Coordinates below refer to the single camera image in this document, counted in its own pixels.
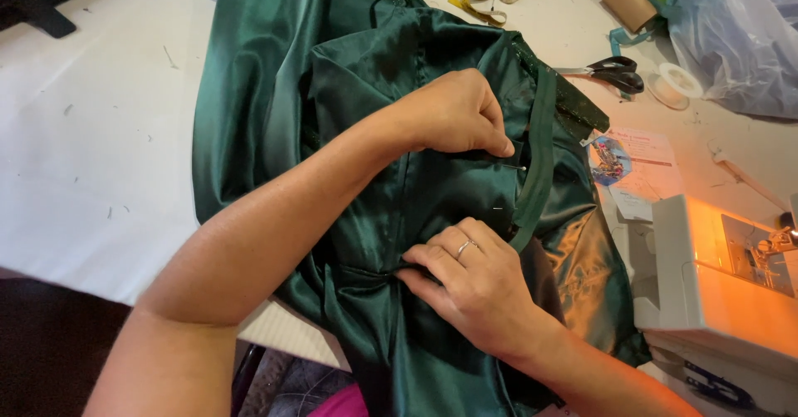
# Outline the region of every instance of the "green satin fabric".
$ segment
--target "green satin fabric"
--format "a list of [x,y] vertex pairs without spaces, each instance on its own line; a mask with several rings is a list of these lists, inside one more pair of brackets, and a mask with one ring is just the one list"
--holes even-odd
[[217,4],[195,114],[201,222],[363,117],[468,67],[490,82],[515,155],[405,155],[278,290],[338,338],[372,415],[531,415],[555,399],[475,349],[392,275],[404,250],[467,216],[519,251],[539,238],[548,261],[524,264],[536,303],[535,278],[553,269],[569,328],[631,365],[649,359],[578,143],[606,128],[606,116],[517,33],[469,25],[419,0]]

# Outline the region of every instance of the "work table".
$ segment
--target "work table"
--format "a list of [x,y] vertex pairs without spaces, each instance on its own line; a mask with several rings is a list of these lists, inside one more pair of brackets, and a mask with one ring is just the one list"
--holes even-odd
[[[477,23],[447,0],[425,1]],[[619,27],[599,0],[494,7],[507,13],[505,29],[520,31],[556,67],[610,56],[607,34]],[[62,40],[28,25],[0,32],[0,266],[133,304],[198,226],[192,126],[214,1],[72,0],[58,9],[78,26]],[[660,63],[676,62],[663,36],[622,54],[644,80]],[[676,111],[649,92],[624,101],[604,84],[571,80],[613,126],[668,136],[692,197],[765,225],[781,212],[715,165],[717,151],[783,200],[798,190],[798,164],[790,161],[798,121],[754,120],[709,101]],[[651,225],[624,220],[606,189],[599,191],[631,280],[650,274],[653,255],[644,248]],[[348,368],[332,336],[277,303],[253,313],[240,337]],[[766,380],[738,383],[758,400],[790,400],[780,386],[759,384],[757,392],[748,381]]]

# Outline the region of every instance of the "white sewing machine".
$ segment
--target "white sewing machine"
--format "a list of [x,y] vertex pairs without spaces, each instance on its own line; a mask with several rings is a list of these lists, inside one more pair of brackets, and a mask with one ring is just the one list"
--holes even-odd
[[[791,206],[798,222],[798,194]],[[796,229],[683,195],[653,204],[653,228],[657,287],[634,299],[635,325],[798,382]]]

